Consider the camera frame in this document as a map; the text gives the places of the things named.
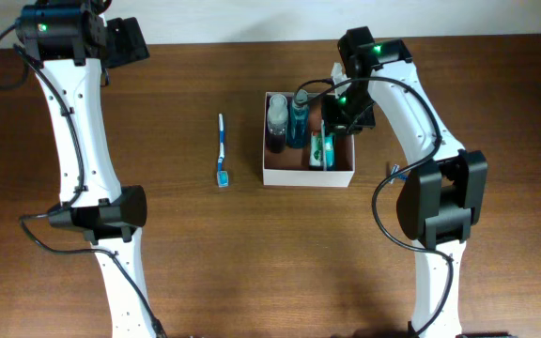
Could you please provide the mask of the white and teal toothpaste tube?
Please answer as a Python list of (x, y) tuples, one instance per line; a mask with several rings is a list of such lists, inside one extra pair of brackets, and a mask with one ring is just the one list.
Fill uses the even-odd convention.
[(321, 155), (323, 160), (324, 171), (335, 170), (335, 153), (334, 153), (334, 136), (329, 132), (325, 123), (321, 123)]

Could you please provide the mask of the teal mouthwash bottle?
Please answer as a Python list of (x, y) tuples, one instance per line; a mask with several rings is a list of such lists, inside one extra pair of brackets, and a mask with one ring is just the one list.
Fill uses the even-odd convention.
[(292, 148), (303, 148), (307, 142), (307, 128), (309, 117), (309, 106), (299, 103), (307, 101), (308, 93), (301, 89), (292, 98), (289, 108), (289, 121), (286, 141)]

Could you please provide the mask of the green soap box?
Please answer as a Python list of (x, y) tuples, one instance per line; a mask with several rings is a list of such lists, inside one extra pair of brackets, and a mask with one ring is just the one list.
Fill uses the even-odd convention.
[(309, 167), (313, 171), (323, 170), (322, 137), (317, 131), (312, 131), (310, 136)]

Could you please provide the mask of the clear bottle with purple liquid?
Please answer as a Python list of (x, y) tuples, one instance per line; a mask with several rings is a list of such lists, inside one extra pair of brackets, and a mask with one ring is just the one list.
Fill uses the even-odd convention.
[(287, 98), (282, 94), (270, 97), (267, 110), (266, 145), (272, 153), (281, 153), (286, 147), (288, 122)]

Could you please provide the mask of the blue disposable razor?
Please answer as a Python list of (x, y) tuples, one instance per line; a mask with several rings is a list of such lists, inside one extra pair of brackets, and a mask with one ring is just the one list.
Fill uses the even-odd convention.
[(392, 167), (391, 172), (388, 175), (388, 178), (389, 178), (388, 183), (394, 184), (396, 180), (406, 181), (408, 179), (408, 175), (400, 173), (400, 166), (398, 164), (395, 164)]

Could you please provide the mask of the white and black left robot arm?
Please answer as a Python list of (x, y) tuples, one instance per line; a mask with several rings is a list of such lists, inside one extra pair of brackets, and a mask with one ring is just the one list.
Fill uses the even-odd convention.
[(109, 154), (100, 91), (108, 69), (149, 57), (136, 18), (106, 20), (107, 1), (37, 1), (22, 8), (16, 46), (47, 100), (60, 167), (59, 202), (43, 214), (87, 247), (61, 255), (96, 257), (115, 337), (163, 337), (147, 297), (141, 239), (147, 198), (120, 184)]

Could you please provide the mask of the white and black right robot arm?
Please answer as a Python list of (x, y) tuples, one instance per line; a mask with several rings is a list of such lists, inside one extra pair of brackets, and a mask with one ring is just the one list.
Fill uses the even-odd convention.
[(342, 61), (322, 96), (325, 128), (337, 135), (372, 129), (378, 106), (407, 161), (396, 214), (408, 241), (396, 245), (415, 255), (408, 335), (459, 337), (460, 262), (481, 214), (487, 159), (479, 150), (466, 150), (445, 127), (403, 40), (377, 42), (368, 28), (359, 27), (349, 29), (337, 48)]

